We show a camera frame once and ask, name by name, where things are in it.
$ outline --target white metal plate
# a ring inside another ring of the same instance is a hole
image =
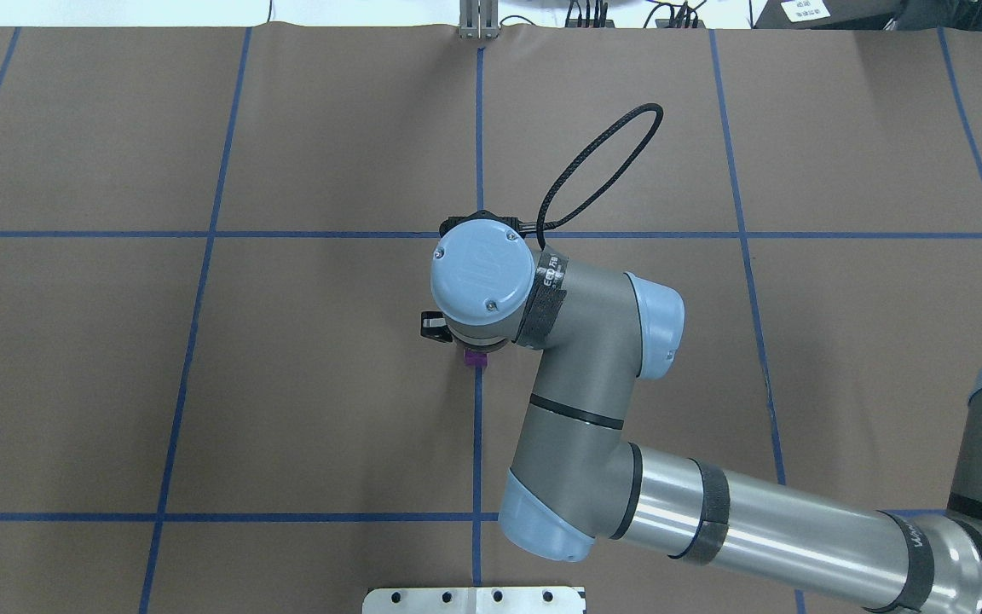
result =
[[[585,614],[585,595],[578,587],[377,589],[362,614]]]

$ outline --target white sticker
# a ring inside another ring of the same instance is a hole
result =
[[[787,12],[787,19],[794,23],[822,20],[831,16],[829,7],[825,7],[823,0],[787,0],[780,5]]]

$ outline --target white bracket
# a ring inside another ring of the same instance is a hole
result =
[[[460,0],[461,38],[499,37],[499,0]]]
[[[586,590],[577,587],[377,589],[362,614],[586,614]]]

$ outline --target gray robotic arm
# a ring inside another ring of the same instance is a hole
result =
[[[577,562],[608,537],[869,611],[982,613],[980,516],[861,512],[623,442],[634,381],[662,377],[679,346],[685,307],[670,288],[531,252],[517,224],[487,213],[443,233],[431,288],[439,339],[542,350],[499,514],[519,547]],[[958,479],[978,483],[969,464]]]

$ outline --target looped black cable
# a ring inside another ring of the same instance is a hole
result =
[[[643,140],[639,141],[638,145],[635,145],[635,150],[631,152],[631,155],[627,156],[624,163],[620,165],[619,170],[616,170],[615,174],[609,178],[608,182],[605,182],[604,185],[598,188],[596,192],[593,192],[592,197],[586,199],[586,201],[581,203],[577,209],[573,210],[568,215],[565,215],[565,217],[561,217],[560,220],[557,220],[556,222],[546,223],[545,216],[548,214],[548,207],[551,206],[552,199],[556,198],[556,193],[563,186],[563,183],[566,183],[566,180],[570,178],[570,175],[573,175],[574,171],[577,171],[577,168],[581,166],[581,163],[585,162],[587,157],[589,157],[589,154],[597,151],[597,148],[601,147],[601,144],[604,144],[604,141],[608,141],[613,135],[615,135],[616,132],[620,131],[620,128],[623,128],[624,125],[630,124],[631,120],[643,115],[643,113],[646,112],[654,112],[654,124],[650,125],[650,129],[647,130],[646,136],[643,136]],[[575,156],[575,159],[570,162],[568,167],[566,167],[566,170],[563,171],[563,174],[558,176],[556,182],[553,183],[552,187],[548,189],[548,194],[545,195],[545,201],[540,203],[540,212],[537,213],[537,222],[535,222],[535,233],[537,233],[537,242],[540,245],[540,249],[545,248],[545,230],[557,229],[557,227],[566,224],[570,220],[573,220],[576,215],[582,213],[586,207],[592,204],[593,201],[600,198],[601,194],[604,194],[605,190],[611,188],[612,183],[616,183],[616,179],[619,179],[620,175],[623,175],[624,171],[627,171],[627,167],[631,166],[632,162],[635,162],[636,157],[638,157],[638,155],[643,152],[644,148],[646,148],[646,145],[650,143],[651,137],[654,137],[654,133],[658,131],[658,127],[661,125],[661,118],[663,116],[665,116],[665,112],[663,112],[661,106],[655,102],[647,102],[647,104],[639,105],[638,107],[632,109],[631,112],[628,112],[627,115],[617,119],[615,124],[612,124],[607,130],[605,130],[605,132],[601,132],[600,136],[593,139],[592,142],[586,145],[584,150],[581,150],[580,154]]]

